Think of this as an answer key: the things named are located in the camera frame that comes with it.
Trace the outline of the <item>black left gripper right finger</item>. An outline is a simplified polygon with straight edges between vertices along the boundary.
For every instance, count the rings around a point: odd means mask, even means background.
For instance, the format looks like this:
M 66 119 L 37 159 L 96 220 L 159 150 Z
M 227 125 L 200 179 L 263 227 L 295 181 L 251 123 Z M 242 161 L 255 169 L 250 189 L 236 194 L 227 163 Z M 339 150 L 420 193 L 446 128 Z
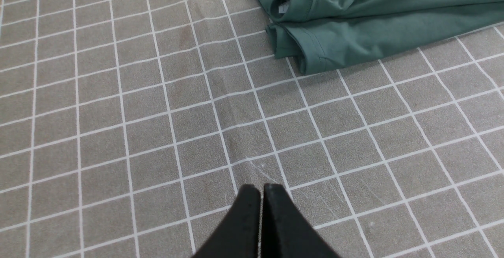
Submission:
M 339 258 L 292 202 L 284 186 L 263 187 L 263 258 Z

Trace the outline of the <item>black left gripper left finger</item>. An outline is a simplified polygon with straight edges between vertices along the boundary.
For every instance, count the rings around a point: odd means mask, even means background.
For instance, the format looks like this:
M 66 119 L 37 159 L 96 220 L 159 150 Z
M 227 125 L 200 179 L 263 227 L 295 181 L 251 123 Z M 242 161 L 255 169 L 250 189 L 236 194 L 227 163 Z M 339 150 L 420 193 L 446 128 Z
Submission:
M 194 258 L 256 258 L 261 194 L 252 184 L 241 186 L 231 208 Z

